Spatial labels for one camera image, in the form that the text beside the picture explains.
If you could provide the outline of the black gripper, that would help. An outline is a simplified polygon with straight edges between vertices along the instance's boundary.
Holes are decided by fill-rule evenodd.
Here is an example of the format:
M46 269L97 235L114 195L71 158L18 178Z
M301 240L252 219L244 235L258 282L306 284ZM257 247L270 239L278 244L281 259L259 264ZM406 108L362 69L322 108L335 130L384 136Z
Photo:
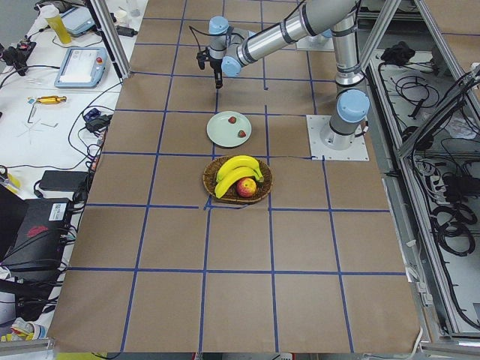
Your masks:
M214 73L215 88L221 89L223 87L223 72L222 72L222 59L210 58L209 64Z

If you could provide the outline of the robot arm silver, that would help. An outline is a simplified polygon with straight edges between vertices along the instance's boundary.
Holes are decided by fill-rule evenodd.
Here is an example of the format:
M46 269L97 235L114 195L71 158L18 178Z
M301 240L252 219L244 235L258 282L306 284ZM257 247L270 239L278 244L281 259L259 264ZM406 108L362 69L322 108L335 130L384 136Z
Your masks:
M316 35L302 33L293 36L296 29L301 31L303 28L295 16L258 32L239 28L222 16L214 16L207 32L209 45L197 58L217 65L224 62L244 67L290 45L304 51L333 50L331 30Z
M330 149L348 149L370 108L368 96L358 88L365 78L356 42L358 1L303 1L291 14L257 33L234 28L222 16L214 16L208 25L209 45L199 50L200 69L209 63L217 89L223 75L237 77L242 68L306 37L329 30L332 34L335 82L339 89L334 114L319 132Z

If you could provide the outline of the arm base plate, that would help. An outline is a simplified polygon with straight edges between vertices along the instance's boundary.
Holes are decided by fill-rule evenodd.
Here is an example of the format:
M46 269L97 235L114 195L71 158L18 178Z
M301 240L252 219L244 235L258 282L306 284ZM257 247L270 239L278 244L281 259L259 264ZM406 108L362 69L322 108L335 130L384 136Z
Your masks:
M317 161L369 161L359 124L354 134L339 135L330 127L330 115L306 115L310 156Z
M296 49L299 51L333 52L333 40L331 37L325 37L321 34L315 37L304 37L297 41Z

